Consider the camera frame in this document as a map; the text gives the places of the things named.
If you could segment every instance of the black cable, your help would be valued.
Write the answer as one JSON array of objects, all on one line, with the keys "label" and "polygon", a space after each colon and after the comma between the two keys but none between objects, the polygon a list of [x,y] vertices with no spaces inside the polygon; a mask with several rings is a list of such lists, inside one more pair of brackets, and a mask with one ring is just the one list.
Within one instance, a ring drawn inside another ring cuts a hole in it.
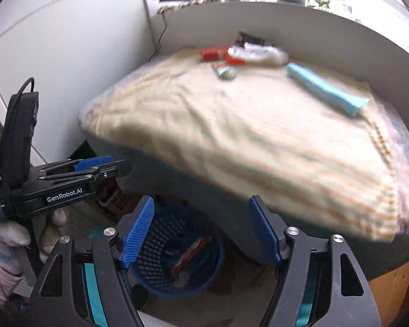
[{"label": "black cable", "polygon": [[[31,77],[24,82],[23,86],[21,86],[21,88],[18,90],[17,94],[15,95],[13,103],[9,105],[8,111],[6,112],[5,124],[3,125],[2,135],[0,136],[0,149],[2,148],[2,143],[3,143],[3,139],[5,138],[5,134],[7,133],[9,127],[11,126],[13,114],[16,109],[16,105],[18,101],[20,100],[20,97],[23,94],[23,91],[26,89],[26,87],[29,84],[31,84],[31,92],[34,91],[35,79]],[[2,156],[0,154],[0,185],[1,185],[1,167],[2,167]]]},{"label": "black cable", "polygon": [[161,50],[161,48],[162,48],[162,46],[160,45],[160,40],[162,39],[162,36],[164,35],[164,33],[165,33],[165,31],[167,30],[167,27],[168,27],[168,25],[167,25],[167,20],[165,19],[165,12],[164,12],[164,11],[162,11],[162,20],[164,21],[164,26],[165,26],[165,28],[164,28],[164,30],[162,31],[162,34],[160,35],[159,40],[157,41],[157,45],[158,45],[157,50],[156,50],[156,51],[153,53],[153,55],[150,57],[149,62],[150,62],[150,60],[153,59],[153,57],[154,57],[154,56]]}]

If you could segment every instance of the light blue tube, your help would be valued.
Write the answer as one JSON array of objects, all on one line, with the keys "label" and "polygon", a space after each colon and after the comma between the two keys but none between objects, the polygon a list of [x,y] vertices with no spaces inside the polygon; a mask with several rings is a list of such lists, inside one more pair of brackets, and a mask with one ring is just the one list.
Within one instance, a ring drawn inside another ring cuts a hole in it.
[{"label": "light blue tube", "polygon": [[299,81],[306,89],[323,102],[338,106],[351,117],[354,117],[359,109],[365,106],[369,101],[369,98],[352,96],[337,89],[316,73],[300,65],[289,63],[287,65],[287,71],[290,77]]}]

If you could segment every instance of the gray bed sheet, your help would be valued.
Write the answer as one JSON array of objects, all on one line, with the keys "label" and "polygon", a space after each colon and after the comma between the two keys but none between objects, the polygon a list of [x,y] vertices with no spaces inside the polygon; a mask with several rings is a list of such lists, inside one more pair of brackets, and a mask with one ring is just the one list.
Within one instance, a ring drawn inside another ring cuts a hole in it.
[{"label": "gray bed sheet", "polygon": [[[127,75],[107,89],[103,95],[114,92],[146,73],[169,56],[157,56],[150,63]],[[248,202],[220,188],[190,177],[171,165],[150,157],[138,149],[108,143],[84,129],[84,119],[100,98],[86,104],[79,113],[79,124],[97,156],[111,155],[114,159],[128,159],[133,170],[119,179],[122,190],[129,194],[172,195],[187,200],[191,206],[206,213],[248,256],[266,264],[248,216]],[[397,111],[383,102],[393,126],[400,133],[402,147],[409,161],[409,131]],[[299,227],[307,235],[329,238],[334,231],[312,225],[290,215],[281,214],[287,225]],[[391,243],[372,242],[359,237],[345,236],[367,279],[371,280],[394,270],[409,261],[409,232],[398,234]]]}]

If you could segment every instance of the mattress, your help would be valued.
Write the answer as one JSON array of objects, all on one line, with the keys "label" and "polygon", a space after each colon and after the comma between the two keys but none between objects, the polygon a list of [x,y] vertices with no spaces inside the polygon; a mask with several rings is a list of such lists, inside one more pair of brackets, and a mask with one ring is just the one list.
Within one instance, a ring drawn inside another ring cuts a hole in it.
[{"label": "mattress", "polygon": [[[79,113],[79,124],[87,130],[88,114],[99,108],[117,89],[122,88],[132,80],[144,75],[157,64],[166,60],[168,56],[157,56],[126,76],[123,80],[107,89],[102,95],[89,102]],[[385,116],[398,134],[397,145],[409,166],[409,132],[394,108],[382,102]],[[110,154],[115,158],[128,158],[132,161],[134,168],[129,177],[122,181],[122,187],[129,193],[146,193],[176,195],[191,203],[202,211],[214,207],[212,218],[228,233],[236,244],[254,259],[264,262],[258,243],[254,239],[252,228],[248,224],[247,203],[245,200],[227,193],[221,188],[209,185],[197,178],[192,178],[173,166],[160,160],[145,155],[138,149],[130,149],[124,146],[113,145],[97,139],[93,134],[87,132],[88,142],[97,155]],[[233,222],[233,215],[237,215],[238,221]],[[297,225],[309,235],[328,237],[332,232],[328,229],[308,224],[297,220],[290,215],[282,215],[289,225]],[[396,236],[391,244],[381,242],[369,242],[367,240],[348,236],[348,242],[352,246],[356,257],[368,278],[374,278],[384,274],[409,260],[409,227],[404,233]]]}]

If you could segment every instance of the bed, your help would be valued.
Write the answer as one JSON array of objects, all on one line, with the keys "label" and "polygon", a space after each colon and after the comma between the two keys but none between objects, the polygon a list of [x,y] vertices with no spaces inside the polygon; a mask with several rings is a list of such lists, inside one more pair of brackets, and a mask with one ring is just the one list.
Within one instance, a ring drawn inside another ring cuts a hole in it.
[{"label": "bed", "polygon": [[[115,145],[89,131],[88,115],[94,109],[114,95],[118,89],[138,80],[168,58],[169,56],[155,56],[151,62],[142,65],[102,95],[88,102],[79,113],[79,125],[98,156],[109,154],[115,159],[126,158],[131,161],[133,164],[131,175],[120,180],[120,186],[125,192],[174,195],[186,200],[193,207],[208,214],[247,256],[265,263],[249,222],[248,202],[245,198],[240,198],[208,181],[188,175],[165,161],[146,155],[140,149]],[[406,125],[393,106],[379,97],[376,97],[376,101],[379,104],[380,114],[389,126],[389,133],[395,132],[395,137],[391,137],[395,151],[401,150],[409,169],[409,132]],[[405,193],[405,196],[399,200],[406,201],[406,195]],[[288,225],[297,226],[308,235],[327,238],[333,233],[320,225],[313,225],[290,214],[282,212],[279,214]],[[348,233],[345,235],[368,279],[383,275],[409,261],[409,222],[405,226],[400,229],[400,233],[391,243],[372,241]]]}]

